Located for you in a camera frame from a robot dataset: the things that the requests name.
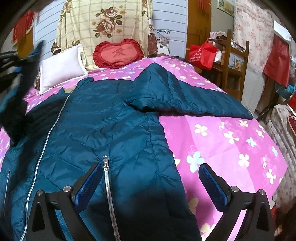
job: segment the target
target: white paneled wall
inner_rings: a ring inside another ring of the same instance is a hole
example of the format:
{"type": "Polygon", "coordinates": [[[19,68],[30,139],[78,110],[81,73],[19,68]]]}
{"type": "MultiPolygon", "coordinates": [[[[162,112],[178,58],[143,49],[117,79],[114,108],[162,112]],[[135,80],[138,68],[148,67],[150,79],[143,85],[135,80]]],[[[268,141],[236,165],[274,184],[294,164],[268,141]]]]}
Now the white paneled wall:
{"type": "MultiPolygon", "coordinates": [[[[55,0],[35,19],[34,43],[45,41],[42,59],[51,56],[55,41],[59,16],[65,0],[55,0]]],[[[170,54],[185,56],[187,33],[187,0],[154,0],[153,23],[155,29],[169,29],[170,34],[162,32],[169,39],[170,54]]]]}
{"type": "Polygon", "coordinates": [[[57,36],[57,25],[65,0],[55,0],[46,6],[35,18],[34,23],[34,44],[41,40],[45,41],[41,60],[49,58],[52,43],[57,36]]]}
{"type": "Polygon", "coordinates": [[[170,34],[161,32],[169,39],[170,54],[185,57],[187,41],[187,0],[154,0],[153,24],[157,29],[169,29],[170,34]]]}

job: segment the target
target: white zipper trim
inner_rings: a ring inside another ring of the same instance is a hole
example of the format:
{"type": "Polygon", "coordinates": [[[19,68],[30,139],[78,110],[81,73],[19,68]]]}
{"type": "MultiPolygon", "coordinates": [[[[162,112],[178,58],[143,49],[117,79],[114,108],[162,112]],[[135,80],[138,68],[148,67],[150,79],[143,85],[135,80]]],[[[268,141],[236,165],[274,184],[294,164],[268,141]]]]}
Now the white zipper trim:
{"type": "Polygon", "coordinates": [[[6,181],[6,189],[5,189],[5,196],[4,196],[4,203],[3,203],[3,215],[4,215],[4,218],[5,218],[5,202],[6,202],[6,195],[7,195],[7,186],[8,186],[8,180],[9,180],[9,173],[10,173],[10,170],[8,170],[7,181],[6,181]]]}
{"type": "Polygon", "coordinates": [[[66,101],[63,105],[63,107],[61,108],[60,112],[59,112],[59,115],[57,117],[57,120],[56,122],[54,123],[54,125],[51,127],[51,129],[49,130],[48,134],[47,134],[47,138],[46,138],[46,141],[45,141],[45,144],[43,146],[43,149],[42,149],[42,152],[41,152],[41,155],[39,157],[39,160],[37,162],[37,165],[36,165],[36,169],[35,169],[35,173],[34,173],[34,179],[33,179],[33,183],[31,185],[31,188],[29,190],[29,193],[28,193],[28,196],[27,196],[27,201],[26,201],[26,208],[25,208],[25,230],[24,230],[24,233],[22,234],[21,238],[20,238],[20,241],[23,241],[25,235],[26,235],[26,232],[27,232],[27,228],[28,228],[28,206],[29,206],[29,199],[30,199],[30,196],[31,196],[31,193],[32,193],[32,190],[34,188],[34,185],[35,185],[35,182],[36,182],[36,177],[37,177],[37,172],[38,172],[38,167],[39,167],[39,164],[40,164],[40,161],[43,157],[43,154],[44,154],[44,151],[45,151],[45,147],[46,147],[46,144],[48,142],[48,139],[49,139],[49,134],[50,132],[52,131],[52,129],[55,127],[55,125],[57,124],[58,120],[59,120],[59,117],[61,116],[61,113],[62,113],[62,110],[64,109],[65,105],[66,105],[66,102],[68,100],[68,98],[70,97],[70,95],[66,98],[66,101]]]}
{"type": "Polygon", "coordinates": [[[111,189],[110,189],[109,157],[103,156],[103,162],[104,162],[104,173],[105,173],[105,186],[106,186],[106,193],[107,193],[109,212],[110,212],[110,217],[112,222],[112,228],[114,232],[115,241],[120,241],[119,231],[117,227],[117,222],[116,222],[115,212],[114,212],[114,207],[112,202],[111,189]]]}

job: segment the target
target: poster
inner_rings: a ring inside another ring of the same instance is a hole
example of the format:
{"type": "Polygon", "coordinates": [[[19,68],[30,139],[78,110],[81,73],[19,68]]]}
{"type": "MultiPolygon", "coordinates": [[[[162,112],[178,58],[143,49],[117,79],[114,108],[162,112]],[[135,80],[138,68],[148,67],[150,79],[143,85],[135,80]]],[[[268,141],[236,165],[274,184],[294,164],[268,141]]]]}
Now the poster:
{"type": "Polygon", "coordinates": [[[234,17],[234,0],[217,0],[217,8],[234,17]]]}

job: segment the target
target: white pillow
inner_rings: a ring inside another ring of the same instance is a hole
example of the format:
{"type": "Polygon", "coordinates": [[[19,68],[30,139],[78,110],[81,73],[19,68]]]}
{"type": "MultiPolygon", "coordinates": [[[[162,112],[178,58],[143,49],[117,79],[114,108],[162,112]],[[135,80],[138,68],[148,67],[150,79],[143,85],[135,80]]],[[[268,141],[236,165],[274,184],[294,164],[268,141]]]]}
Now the white pillow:
{"type": "Polygon", "coordinates": [[[81,44],[78,44],[40,62],[39,95],[67,80],[87,75],[81,61],[81,44]]]}

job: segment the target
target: zipper pull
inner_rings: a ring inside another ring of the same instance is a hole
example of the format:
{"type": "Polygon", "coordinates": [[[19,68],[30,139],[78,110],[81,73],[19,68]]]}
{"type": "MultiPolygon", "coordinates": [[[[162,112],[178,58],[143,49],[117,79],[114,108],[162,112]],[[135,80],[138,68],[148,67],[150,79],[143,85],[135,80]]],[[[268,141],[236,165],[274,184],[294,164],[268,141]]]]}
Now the zipper pull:
{"type": "Polygon", "coordinates": [[[109,157],[103,156],[104,170],[109,171],[109,157]]]}

